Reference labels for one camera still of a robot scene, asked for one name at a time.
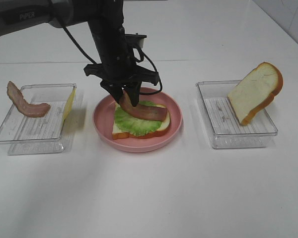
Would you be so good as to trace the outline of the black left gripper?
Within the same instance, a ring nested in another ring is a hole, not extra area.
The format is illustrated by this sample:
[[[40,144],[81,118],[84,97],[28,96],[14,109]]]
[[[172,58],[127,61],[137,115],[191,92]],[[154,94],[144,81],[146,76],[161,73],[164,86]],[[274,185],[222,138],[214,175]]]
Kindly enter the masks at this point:
[[[141,82],[157,85],[160,77],[157,70],[149,70],[137,65],[145,58],[145,53],[138,46],[126,42],[125,33],[112,36],[93,35],[101,63],[88,64],[84,68],[85,75],[95,75],[102,79],[100,86],[120,103],[123,88],[129,96],[131,105],[139,102]]]

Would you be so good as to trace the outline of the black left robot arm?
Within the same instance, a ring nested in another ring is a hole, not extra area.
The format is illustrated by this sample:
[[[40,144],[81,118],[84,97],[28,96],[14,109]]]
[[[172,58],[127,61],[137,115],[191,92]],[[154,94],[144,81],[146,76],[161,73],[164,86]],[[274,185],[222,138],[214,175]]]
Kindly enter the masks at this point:
[[[62,28],[90,61],[86,76],[101,78],[100,85],[120,101],[127,92],[132,106],[139,102],[142,82],[161,85],[156,69],[138,64],[147,55],[141,40],[146,35],[126,34],[122,0],[0,0],[0,36],[42,23]],[[78,44],[67,27],[87,22],[101,62],[96,63]]]

